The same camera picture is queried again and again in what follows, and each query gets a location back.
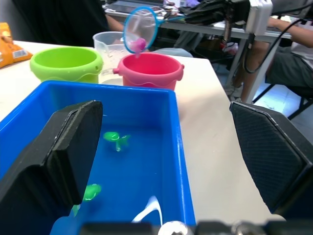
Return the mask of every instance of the orange snack bag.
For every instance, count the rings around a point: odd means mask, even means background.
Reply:
[[[0,23],[0,68],[31,57],[31,53],[13,43],[9,25]]]

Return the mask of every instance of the green bucket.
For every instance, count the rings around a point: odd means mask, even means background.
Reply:
[[[84,47],[57,47],[35,54],[30,69],[42,82],[59,80],[98,83],[103,67],[100,54]]]

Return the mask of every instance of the desk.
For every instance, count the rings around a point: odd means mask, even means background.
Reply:
[[[116,20],[120,22],[124,22],[125,18],[128,16],[127,13],[121,13],[121,12],[107,12],[108,15],[115,17]],[[171,22],[166,22],[161,24],[162,28],[169,28],[169,29],[176,29],[176,30],[183,30],[183,31],[189,31],[189,32],[196,32],[196,33],[203,33],[203,34],[212,34],[212,35],[218,35],[222,36],[224,34],[224,23],[216,23],[213,26],[203,26],[203,25],[193,25],[193,24],[186,24],[186,23],[171,23]],[[267,43],[273,43],[275,39],[279,36],[280,32],[278,31],[267,31],[264,35],[262,36],[257,36],[255,38],[256,41],[261,41],[261,42],[267,42]],[[236,69],[238,67],[238,64],[240,62],[240,59],[242,57],[242,54],[245,49],[246,45],[246,40],[249,37],[249,34],[246,33],[243,29],[240,28],[233,28],[231,32],[231,37],[232,38],[239,38],[240,43],[239,43],[239,48],[238,52],[234,58],[234,61],[232,63],[232,66],[229,71],[227,83],[229,84],[231,82],[232,77],[234,76]],[[287,38],[290,39],[291,35],[290,34],[284,34],[282,38]],[[280,41],[276,44],[276,46],[273,48],[272,52],[268,55],[267,59],[261,66],[261,68],[257,71],[257,77],[255,79],[255,82],[253,86],[251,87],[251,90],[249,92],[249,96],[247,98],[247,103],[251,103],[254,95],[256,94],[265,74],[266,71],[270,65],[270,62],[273,59],[273,56],[277,50],[277,47],[279,45]]]
[[[36,53],[55,47],[16,42]],[[208,60],[175,57],[185,65],[177,83],[180,125],[196,220],[264,223],[270,214],[242,158],[229,101]],[[29,61],[0,69],[0,120],[38,85]]]

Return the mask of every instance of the green toy fish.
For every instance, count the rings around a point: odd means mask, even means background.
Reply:
[[[115,142],[115,149],[117,152],[121,151],[121,146],[128,146],[127,140],[129,139],[129,137],[130,135],[126,135],[120,138],[117,132],[106,132],[103,135],[103,138],[106,141]]]
[[[84,193],[83,202],[91,201],[99,194],[99,192],[101,192],[100,185],[97,184],[88,185]],[[80,205],[73,206],[72,210],[74,212],[74,217],[77,215],[79,209]]]

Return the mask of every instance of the pink toy fish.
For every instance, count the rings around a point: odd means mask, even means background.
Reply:
[[[147,43],[143,38],[138,38],[136,41],[132,42],[131,50],[135,52],[136,56],[139,56],[141,52],[146,48]]]

